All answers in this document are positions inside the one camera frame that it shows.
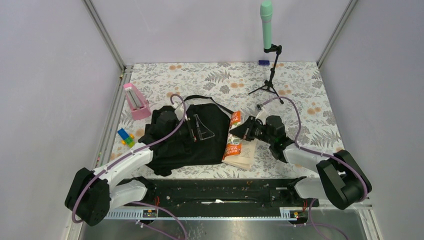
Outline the black fabric student bag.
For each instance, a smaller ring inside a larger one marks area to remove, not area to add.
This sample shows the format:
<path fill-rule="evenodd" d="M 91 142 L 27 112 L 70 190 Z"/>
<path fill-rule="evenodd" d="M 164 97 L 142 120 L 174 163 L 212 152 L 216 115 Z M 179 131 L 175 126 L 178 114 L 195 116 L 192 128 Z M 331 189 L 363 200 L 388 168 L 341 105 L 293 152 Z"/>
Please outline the black fabric student bag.
<path fill-rule="evenodd" d="M 152 113 L 139 143 L 151 144 L 175 130 L 169 138 L 150 147 L 152 161 L 147 166 L 155 175 L 166 177 L 172 170 L 186 166 L 221 164 L 233 111 L 211 101 L 204 104 L 186 104 L 187 118 L 181 126 L 170 105 Z"/>

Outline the orange cover booklet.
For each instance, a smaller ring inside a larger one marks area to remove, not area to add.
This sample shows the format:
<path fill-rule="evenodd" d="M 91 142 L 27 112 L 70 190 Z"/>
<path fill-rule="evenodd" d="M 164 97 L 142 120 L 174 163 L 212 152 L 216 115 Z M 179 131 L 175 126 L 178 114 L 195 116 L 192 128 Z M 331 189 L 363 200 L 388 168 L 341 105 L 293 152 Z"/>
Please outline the orange cover booklet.
<path fill-rule="evenodd" d="M 254 164 L 256 141 L 246 141 L 228 133 L 222 162 L 244 170 L 250 170 Z"/>

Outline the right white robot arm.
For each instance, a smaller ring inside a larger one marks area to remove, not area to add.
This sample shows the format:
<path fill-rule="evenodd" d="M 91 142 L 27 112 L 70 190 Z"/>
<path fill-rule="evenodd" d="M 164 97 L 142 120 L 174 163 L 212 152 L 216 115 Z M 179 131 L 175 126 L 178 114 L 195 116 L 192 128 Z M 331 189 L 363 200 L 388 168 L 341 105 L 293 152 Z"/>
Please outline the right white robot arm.
<path fill-rule="evenodd" d="M 371 182 L 347 150 L 327 154 L 298 146 L 286 135 L 279 116 L 270 115 L 265 121 L 249 116 L 229 132 L 245 141 L 267 143 L 275 159 L 318 173 L 318 177 L 303 178 L 287 191 L 287 201 L 293 206 L 311 198 L 328 200 L 336 208 L 344 210 L 362 201 L 372 191 Z"/>

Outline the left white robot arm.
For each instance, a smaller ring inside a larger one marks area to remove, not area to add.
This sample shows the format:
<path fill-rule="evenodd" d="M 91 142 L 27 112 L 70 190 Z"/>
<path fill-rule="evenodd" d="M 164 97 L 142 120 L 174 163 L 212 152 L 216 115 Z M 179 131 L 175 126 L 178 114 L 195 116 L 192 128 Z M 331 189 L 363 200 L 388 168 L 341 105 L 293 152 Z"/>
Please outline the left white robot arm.
<path fill-rule="evenodd" d="M 93 170 L 81 168 L 65 199 L 75 223 L 95 226 L 108 211 L 140 202 L 152 204 L 155 192 L 132 178 L 147 166 L 157 176 L 188 166 L 217 165 L 224 155 L 230 119 L 216 104 L 165 105 L 152 112 L 144 135 L 120 158 Z"/>

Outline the floral table mat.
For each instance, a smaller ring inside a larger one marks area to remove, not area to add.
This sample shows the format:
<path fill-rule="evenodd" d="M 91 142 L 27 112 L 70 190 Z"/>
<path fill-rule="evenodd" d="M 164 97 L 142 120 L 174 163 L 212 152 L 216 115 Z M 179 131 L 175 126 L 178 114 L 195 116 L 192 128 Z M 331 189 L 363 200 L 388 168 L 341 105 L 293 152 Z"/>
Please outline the floral table mat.
<path fill-rule="evenodd" d="M 130 83 L 135 85 L 149 101 L 150 109 L 171 105 L 170 97 L 201 95 L 212 97 L 217 103 L 232 110 L 241 111 L 242 117 L 257 114 L 256 104 L 273 94 L 248 92 L 263 85 L 269 78 L 271 66 L 257 62 L 213 62 L 213 63 L 138 63 L 133 67 Z M 342 138 L 331 109 L 324 83 L 313 61 L 279 62 L 275 69 L 273 85 L 280 96 L 294 101 L 301 118 L 301 133 L 298 143 L 306 148 L 332 154 L 344 149 Z M 298 121 L 293 106 L 277 100 L 265 107 L 268 114 L 281 116 L 287 135 L 294 139 Z M 120 114 L 118 130 L 123 128 L 138 140 L 145 133 L 145 125 L 151 118 L 134 121 L 126 100 Z M 118 159 L 129 150 L 115 133 L 114 144 L 108 159 L 102 164 Z M 298 164 L 286 164 L 275 160 L 268 146 L 256 145 L 254 161 L 248 170 L 226 163 L 216 165 L 186 166 L 172 170 L 168 179 L 279 179 L 318 176 Z"/>

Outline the pink metronome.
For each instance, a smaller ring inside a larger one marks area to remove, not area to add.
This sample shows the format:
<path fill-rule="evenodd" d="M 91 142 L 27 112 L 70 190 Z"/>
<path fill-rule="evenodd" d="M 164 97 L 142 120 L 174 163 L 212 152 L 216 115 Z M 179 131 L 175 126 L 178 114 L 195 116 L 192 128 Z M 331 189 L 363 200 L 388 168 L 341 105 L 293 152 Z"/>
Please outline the pink metronome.
<path fill-rule="evenodd" d="M 123 89 L 134 121 L 143 120 L 152 115 L 149 101 L 135 85 L 126 83 L 123 85 Z"/>

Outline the colourful toy block train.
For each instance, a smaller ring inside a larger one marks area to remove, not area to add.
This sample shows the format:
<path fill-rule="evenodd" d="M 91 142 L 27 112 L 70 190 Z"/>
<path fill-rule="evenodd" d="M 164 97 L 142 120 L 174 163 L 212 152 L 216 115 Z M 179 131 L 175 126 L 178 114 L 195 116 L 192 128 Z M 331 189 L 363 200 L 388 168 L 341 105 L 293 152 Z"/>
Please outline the colourful toy block train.
<path fill-rule="evenodd" d="M 127 133 L 123 128 L 117 131 L 117 134 L 121 138 L 121 143 L 129 148 L 132 148 L 135 145 L 135 136 L 132 133 Z"/>

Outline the small blue box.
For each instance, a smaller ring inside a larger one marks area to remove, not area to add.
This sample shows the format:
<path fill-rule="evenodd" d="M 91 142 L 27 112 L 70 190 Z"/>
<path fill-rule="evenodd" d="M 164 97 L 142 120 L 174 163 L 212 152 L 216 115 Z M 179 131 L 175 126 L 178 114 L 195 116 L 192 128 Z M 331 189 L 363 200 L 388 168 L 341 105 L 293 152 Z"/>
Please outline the small blue box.
<path fill-rule="evenodd" d="M 258 60 L 258 64 L 260 66 L 269 66 L 270 65 L 270 61 L 269 60 Z"/>

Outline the green microphone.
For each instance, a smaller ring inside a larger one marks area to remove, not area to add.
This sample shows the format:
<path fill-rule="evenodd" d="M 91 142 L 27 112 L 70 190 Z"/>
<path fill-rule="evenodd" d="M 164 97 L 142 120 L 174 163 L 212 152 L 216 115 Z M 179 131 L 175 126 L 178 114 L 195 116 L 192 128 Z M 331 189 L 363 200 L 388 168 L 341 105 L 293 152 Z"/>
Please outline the green microphone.
<path fill-rule="evenodd" d="M 271 0 L 264 0 L 259 10 L 262 22 L 263 49 L 268 50 L 272 47 L 272 16 L 273 4 Z"/>

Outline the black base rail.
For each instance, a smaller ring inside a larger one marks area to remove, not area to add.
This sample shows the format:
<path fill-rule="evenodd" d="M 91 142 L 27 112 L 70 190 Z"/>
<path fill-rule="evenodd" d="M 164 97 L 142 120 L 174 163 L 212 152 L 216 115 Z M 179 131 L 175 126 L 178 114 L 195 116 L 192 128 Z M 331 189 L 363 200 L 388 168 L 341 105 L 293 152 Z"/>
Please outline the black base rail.
<path fill-rule="evenodd" d="M 276 208 L 305 210 L 311 198 L 301 198 L 294 189 L 300 178 L 278 179 L 144 179 L 143 203 L 157 204 L 171 213 L 218 216 L 270 214 Z"/>

